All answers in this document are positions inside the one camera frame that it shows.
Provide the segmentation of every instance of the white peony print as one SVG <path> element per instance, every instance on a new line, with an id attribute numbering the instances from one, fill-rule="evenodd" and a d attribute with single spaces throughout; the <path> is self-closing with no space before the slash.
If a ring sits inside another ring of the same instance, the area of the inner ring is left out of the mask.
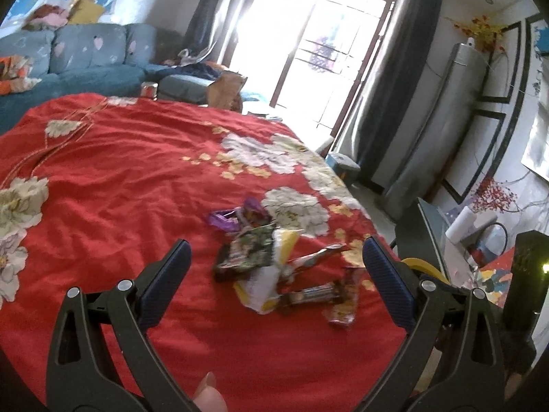
<path id="1" fill-rule="evenodd" d="M 227 155 L 248 166 L 258 168 L 266 165 L 275 173 L 295 173 L 297 161 L 284 151 L 272 150 L 267 144 L 260 143 L 254 138 L 229 133 L 221 142 L 221 147 L 228 150 Z"/>
<path id="2" fill-rule="evenodd" d="M 9 189 L 0 191 L 0 237 L 40 223 L 40 209 L 47 199 L 47 178 L 14 179 Z"/>
<path id="3" fill-rule="evenodd" d="M 0 238 L 0 309 L 3 300 L 13 302 L 19 289 L 19 273 L 25 268 L 27 250 L 20 247 L 21 240 L 26 236 L 24 229 L 19 229 Z"/>
<path id="4" fill-rule="evenodd" d="M 107 98 L 106 103 L 109 105 L 127 107 L 128 105 L 135 105 L 137 103 L 137 98 L 119 98 L 117 96 L 112 96 Z"/>
<path id="5" fill-rule="evenodd" d="M 343 181 L 325 163 L 321 166 L 306 166 L 303 169 L 303 176 L 308 180 L 309 187 L 326 199 L 339 200 L 350 209 L 363 211 L 362 206 L 351 195 Z"/>
<path id="6" fill-rule="evenodd" d="M 48 122 L 45 132 L 50 138 L 59 138 L 60 136 L 67 136 L 71 131 L 76 130 L 81 125 L 82 122 L 80 121 L 54 119 Z"/>
<path id="7" fill-rule="evenodd" d="M 280 187 L 267 192 L 261 205 L 282 228 L 303 229 L 309 237 L 328 234 L 330 215 L 313 195 Z"/>
<path id="8" fill-rule="evenodd" d="M 308 149 L 295 138 L 275 133 L 271 137 L 271 141 L 273 143 L 267 146 L 269 150 L 283 152 L 301 165 L 306 166 L 312 163 L 325 165 L 321 156 Z"/>

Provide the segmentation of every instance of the clothing pile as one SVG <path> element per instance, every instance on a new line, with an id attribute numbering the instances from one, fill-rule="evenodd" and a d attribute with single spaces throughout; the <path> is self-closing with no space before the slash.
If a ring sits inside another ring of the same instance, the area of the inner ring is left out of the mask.
<path id="1" fill-rule="evenodd" d="M 28 18 L 23 27 L 27 31 L 55 31 L 68 23 L 69 11 L 60 6 L 45 4 L 40 6 Z"/>
<path id="2" fill-rule="evenodd" d="M 0 95 L 22 93 L 32 89 L 42 79 L 31 79 L 32 59 L 23 56 L 0 57 Z"/>

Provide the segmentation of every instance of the snack package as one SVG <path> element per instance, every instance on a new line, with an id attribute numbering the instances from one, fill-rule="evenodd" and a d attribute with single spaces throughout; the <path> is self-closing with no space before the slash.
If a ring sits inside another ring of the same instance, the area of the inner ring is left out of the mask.
<path id="1" fill-rule="evenodd" d="M 254 269 L 273 262 L 273 232 L 270 224 L 250 229 L 222 247 L 213 274 L 218 282 L 247 277 Z"/>
<path id="2" fill-rule="evenodd" d="M 340 281 L 326 283 L 318 287 L 294 291 L 284 294 L 279 302 L 280 307 L 308 303 L 333 303 L 339 304 L 345 301 L 345 291 Z"/>
<path id="3" fill-rule="evenodd" d="M 356 309 L 359 306 L 360 283 L 366 274 L 366 269 L 348 266 L 345 267 L 344 271 L 341 279 L 344 301 L 326 310 L 324 316 L 333 325 L 348 327 L 356 318 Z"/>
<path id="4" fill-rule="evenodd" d="M 265 266 L 253 271 L 248 280 L 234 282 L 234 290 L 242 305 L 259 314 L 267 314 L 278 305 L 280 295 L 276 286 L 279 276 L 278 266 Z"/>
<path id="5" fill-rule="evenodd" d="M 277 285 L 281 268 L 292 253 L 301 232 L 277 228 L 273 233 L 272 265 L 255 269 L 247 280 L 234 283 L 238 299 L 245 307 L 259 314 L 275 310 L 280 298 Z"/>
<path id="6" fill-rule="evenodd" d="M 281 282 L 287 284 L 293 283 L 297 274 L 317 265 L 322 259 L 325 259 L 337 252 L 347 249 L 345 243 L 334 243 L 326 246 L 314 254 L 305 255 L 295 260 L 289 261 L 282 269 Z"/>
<path id="7" fill-rule="evenodd" d="M 226 232 L 241 232 L 266 226 L 272 218 L 257 199 L 250 197 L 242 206 L 212 212 L 207 221 L 209 225 Z"/>

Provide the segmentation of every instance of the small stool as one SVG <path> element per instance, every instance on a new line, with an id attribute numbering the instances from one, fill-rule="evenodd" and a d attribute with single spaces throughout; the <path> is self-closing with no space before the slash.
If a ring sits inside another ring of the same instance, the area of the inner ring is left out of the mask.
<path id="1" fill-rule="evenodd" d="M 360 166 L 341 153 L 328 153 L 326 164 L 331 167 L 348 188 L 353 185 L 360 173 Z"/>

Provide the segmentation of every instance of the red bedspread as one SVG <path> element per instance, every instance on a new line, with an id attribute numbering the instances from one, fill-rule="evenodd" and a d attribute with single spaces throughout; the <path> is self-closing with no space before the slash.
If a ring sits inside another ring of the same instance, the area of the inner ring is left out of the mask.
<path id="1" fill-rule="evenodd" d="M 110 289 L 183 238 L 193 249 L 191 270 L 149 332 L 181 387 L 192 394 L 212 371 L 230 411 L 352 410 L 404 337 L 371 284 L 361 290 L 355 324 L 343 331 L 329 326 L 323 307 L 258 315 L 239 303 L 230 284 L 211 277 L 227 238 L 205 217 L 247 196 L 309 234 L 293 256 L 344 240 L 353 247 L 348 261 L 360 259 L 364 236 L 375 232 L 371 221 L 322 161 L 292 138 L 284 125 L 227 111 L 95 94 L 34 108 L 0 137 L 0 189 L 15 177 L 48 179 L 49 197 L 38 205 L 42 220 L 26 228 L 21 242 L 25 268 L 18 248 L 19 273 L 4 273 L 6 289 L 17 289 L 15 301 L 4 296 L 0 309 L 0 345 L 40 399 L 67 289 Z M 39 220 L 32 218 L 27 224 Z M 344 264 L 332 257 L 300 276 L 296 287 L 331 281 Z M 122 367 L 122 356 L 114 358 Z M 125 372 L 123 380 L 135 388 Z"/>

